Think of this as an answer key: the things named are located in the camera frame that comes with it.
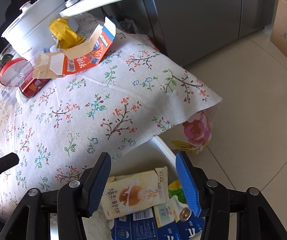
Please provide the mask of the blue milk carton box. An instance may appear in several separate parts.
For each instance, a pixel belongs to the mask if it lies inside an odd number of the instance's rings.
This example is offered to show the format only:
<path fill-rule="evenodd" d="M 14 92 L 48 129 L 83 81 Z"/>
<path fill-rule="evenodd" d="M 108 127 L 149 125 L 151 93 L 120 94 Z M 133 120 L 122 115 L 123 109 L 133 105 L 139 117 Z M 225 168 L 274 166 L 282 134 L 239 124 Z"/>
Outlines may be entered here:
<path fill-rule="evenodd" d="M 200 235 L 204 219 L 195 216 L 187 221 L 158 227 L 151 208 L 111 221 L 111 239 L 193 239 Z"/>

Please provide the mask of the white trash bin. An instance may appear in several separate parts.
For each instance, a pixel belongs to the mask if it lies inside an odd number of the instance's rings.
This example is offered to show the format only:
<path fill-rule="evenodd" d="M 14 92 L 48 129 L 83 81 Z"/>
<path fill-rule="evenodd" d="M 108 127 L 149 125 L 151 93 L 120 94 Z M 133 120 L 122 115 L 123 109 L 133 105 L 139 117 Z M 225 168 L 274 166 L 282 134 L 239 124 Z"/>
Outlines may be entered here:
<path fill-rule="evenodd" d="M 84 219 L 87 239 L 200 239 L 204 219 L 188 208 L 175 155 L 159 138 L 112 165 L 103 205 Z"/>

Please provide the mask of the dark green pumpkin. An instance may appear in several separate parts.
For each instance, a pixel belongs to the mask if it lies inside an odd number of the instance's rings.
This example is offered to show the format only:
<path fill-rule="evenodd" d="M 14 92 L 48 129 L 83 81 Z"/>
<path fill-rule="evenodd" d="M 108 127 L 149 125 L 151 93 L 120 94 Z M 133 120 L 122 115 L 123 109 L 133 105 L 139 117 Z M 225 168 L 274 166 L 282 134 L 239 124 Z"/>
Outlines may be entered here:
<path fill-rule="evenodd" d="M 13 59 L 13 55 L 12 54 L 5 54 L 5 55 L 3 55 L 2 58 L 0 59 L 0 71 L 5 66 L 5 64 L 7 64 L 12 59 Z"/>

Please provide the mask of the yellow foil snack bag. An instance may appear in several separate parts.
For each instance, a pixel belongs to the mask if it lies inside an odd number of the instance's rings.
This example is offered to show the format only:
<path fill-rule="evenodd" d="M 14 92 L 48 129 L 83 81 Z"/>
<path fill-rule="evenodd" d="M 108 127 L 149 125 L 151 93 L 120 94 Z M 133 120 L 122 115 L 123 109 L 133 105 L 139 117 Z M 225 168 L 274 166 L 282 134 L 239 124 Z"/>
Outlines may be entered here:
<path fill-rule="evenodd" d="M 56 40 L 57 47 L 63 50 L 78 46 L 85 41 L 84 37 L 69 27 L 68 22 L 65 18 L 57 18 L 49 25 L 49 30 Z"/>

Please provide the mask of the red rimmed clear lid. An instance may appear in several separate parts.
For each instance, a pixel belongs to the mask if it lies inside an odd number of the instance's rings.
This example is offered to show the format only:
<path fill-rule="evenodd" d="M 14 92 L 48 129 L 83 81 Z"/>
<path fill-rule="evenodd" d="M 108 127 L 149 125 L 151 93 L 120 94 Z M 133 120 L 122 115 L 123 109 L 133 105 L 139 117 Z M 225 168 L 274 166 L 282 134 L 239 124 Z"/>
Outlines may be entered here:
<path fill-rule="evenodd" d="M 16 87 L 32 69 L 31 62 L 25 58 L 12 59 L 0 71 L 0 84 L 6 87 Z"/>

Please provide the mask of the red tin can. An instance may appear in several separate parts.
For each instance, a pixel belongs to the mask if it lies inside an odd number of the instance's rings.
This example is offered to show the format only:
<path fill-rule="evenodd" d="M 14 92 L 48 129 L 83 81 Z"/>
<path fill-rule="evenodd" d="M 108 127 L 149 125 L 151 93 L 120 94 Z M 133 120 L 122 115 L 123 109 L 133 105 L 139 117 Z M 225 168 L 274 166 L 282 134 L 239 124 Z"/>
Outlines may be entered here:
<path fill-rule="evenodd" d="M 33 77 L 34 70 L 29 70 L 19 83 L 20 92 L 27 98 L 34 97 L 50 79 L 37 79 Z"/>

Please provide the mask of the orange white blue carton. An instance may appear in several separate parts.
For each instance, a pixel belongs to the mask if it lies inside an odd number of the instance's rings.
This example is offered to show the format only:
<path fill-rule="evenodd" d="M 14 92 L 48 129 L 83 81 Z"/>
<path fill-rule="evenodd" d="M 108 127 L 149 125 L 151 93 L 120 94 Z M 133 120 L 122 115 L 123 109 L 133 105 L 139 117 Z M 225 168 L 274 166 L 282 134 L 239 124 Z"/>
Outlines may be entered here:
<path fill-rule="evenodd" d="M 55 79 L 97 66 L 112 45 L 115 35 L 115 24 L 106 17 L 104 25 L 98 25 L 87 42 L 65 51 L 39 54 L 33 77 Z"/>

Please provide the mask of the floral tablecloth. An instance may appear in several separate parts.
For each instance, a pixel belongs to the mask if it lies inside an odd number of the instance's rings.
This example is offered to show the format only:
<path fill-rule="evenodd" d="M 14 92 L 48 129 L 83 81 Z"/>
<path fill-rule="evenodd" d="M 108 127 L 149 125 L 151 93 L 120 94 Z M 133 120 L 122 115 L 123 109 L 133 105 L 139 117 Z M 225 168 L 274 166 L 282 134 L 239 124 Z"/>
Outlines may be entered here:
<path fill-rule="evenodd" d="M 0 174 L 2 220 L 28 189 L 59 189 L 102 152 L 122 159 L 155 136 L 175 150 L 179 126 L 203 110 L 212 121 L 222 101 L 148 37 L 121 30 L 94 68 L 50 80 L 23 102 L 17 95 L 0 85 L 0 158 L 19 157 Z"/>

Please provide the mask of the grey refrigerator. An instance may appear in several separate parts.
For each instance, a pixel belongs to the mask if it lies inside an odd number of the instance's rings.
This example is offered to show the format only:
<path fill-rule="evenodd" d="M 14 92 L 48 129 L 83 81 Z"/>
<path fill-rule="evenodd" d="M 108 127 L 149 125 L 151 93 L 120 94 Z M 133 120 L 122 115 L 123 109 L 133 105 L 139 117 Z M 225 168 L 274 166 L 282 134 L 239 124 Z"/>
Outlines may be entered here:
<path fill-rule="evenodd" d="M 181 66 L 272 22 L 275 0 L 127 0 L 112 4 L 117 19 L 135 22 Z"/>

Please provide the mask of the white electric cooking pot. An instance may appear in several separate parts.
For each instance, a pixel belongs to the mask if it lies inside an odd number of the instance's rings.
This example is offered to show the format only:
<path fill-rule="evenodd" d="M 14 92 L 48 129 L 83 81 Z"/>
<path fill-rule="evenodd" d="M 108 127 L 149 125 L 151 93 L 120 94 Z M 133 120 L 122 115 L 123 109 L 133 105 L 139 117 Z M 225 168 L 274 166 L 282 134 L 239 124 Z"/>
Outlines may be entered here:
<path fill-rule="evenodd" d="M 22 13 L 5 29 L 5 38 L 21 57 L 33 61 L 39 53 L 56 45 L 49 26 L 58 18 L 66 18 L 74 31 L 79 28 L 75 16 L 124 0 L 37 0 L 20 7 Z"/>

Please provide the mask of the green snack bag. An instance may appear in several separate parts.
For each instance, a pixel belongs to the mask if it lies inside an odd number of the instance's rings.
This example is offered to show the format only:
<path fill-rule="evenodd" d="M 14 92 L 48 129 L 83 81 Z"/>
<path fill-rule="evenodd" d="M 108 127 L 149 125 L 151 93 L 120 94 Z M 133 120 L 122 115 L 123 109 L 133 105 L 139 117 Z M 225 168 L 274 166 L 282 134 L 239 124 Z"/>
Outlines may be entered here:
<path fill-rule="evenodd" d="M 182 185 L 178 179 L 168 185 L 168 192 L 171 197 L 177 196 L 179 202 L 182 204 L 187 203 Z"/>

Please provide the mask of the beige bread snack bag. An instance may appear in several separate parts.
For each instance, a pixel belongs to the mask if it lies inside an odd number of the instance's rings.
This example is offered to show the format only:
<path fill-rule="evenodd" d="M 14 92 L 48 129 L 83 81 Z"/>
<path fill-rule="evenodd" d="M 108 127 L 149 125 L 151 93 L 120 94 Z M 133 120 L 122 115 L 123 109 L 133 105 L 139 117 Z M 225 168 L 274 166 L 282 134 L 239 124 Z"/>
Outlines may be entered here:
<path fill-rule="evenodd" d="M 127 176 L 109 177 L 101 206 L 105 217 L 112 220 L 168 200 L 168 168 L 160 167 Z"/>

